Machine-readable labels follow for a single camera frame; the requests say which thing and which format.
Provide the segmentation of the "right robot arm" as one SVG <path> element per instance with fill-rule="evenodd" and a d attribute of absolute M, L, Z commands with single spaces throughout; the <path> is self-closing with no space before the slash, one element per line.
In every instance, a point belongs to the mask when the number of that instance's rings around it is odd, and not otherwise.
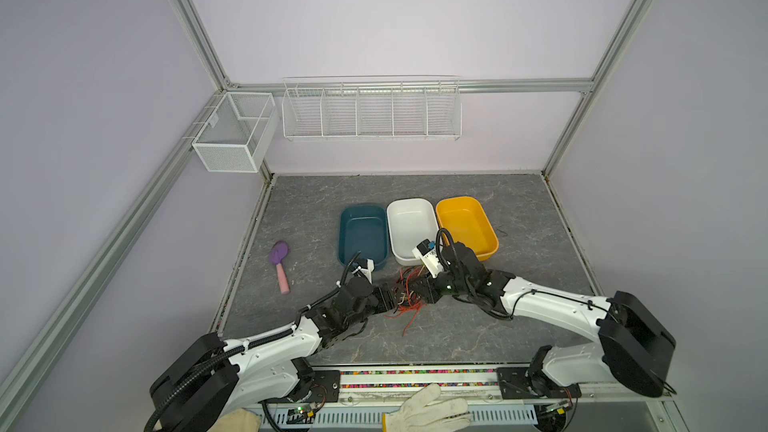
<path fill-rule="evenodd" d="M 497 320 L 531 318 L 585 338 L 582 345 L 540 347 L 522 375 L 522 393 L 563 397 L 582 383 L 618 383 L 651 398 L 673 390 L 667 374 L 676 341 L 636 296 L 590 296 L 535 284 L 486 268 L 462 243 L 424 240 L 413 254 L 426 272 L 408 280 L 407 289 L 425 303 L 452 297 Z"/>

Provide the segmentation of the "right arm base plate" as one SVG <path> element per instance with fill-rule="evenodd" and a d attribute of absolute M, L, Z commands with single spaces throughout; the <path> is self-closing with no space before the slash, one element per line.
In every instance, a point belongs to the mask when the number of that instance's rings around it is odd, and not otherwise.
<path fill-rule="evenodd" d="M 528 374 L 527 367 L 499 367 L 497 381 L 503 399 L 572 399 L 582 396 L 578 384 L 560 386 L 542 373 Z"/>

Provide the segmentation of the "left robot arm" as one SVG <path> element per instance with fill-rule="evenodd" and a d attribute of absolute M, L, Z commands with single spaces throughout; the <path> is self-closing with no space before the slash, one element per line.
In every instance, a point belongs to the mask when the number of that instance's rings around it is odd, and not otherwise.
<path fill-rule="evenodd" d="M 241 406 L 308 394 L 308 357 L 397 306 L 392 281 L 363 275 L 303 307 L 287 325 L 241 339 L 211 332 L 193 342 L 150 386 L 147 431 L 206 431 Z"/>

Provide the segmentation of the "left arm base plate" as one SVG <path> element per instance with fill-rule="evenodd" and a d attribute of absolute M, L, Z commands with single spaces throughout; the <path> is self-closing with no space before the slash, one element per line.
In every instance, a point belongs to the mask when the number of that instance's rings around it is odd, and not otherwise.
<path fill-rule="evenodd" d="M 301 376 L 296 387 L 280 399 L 282 403 L 336 403 L 341 392 L 341 371 L 315 370 Z"/>

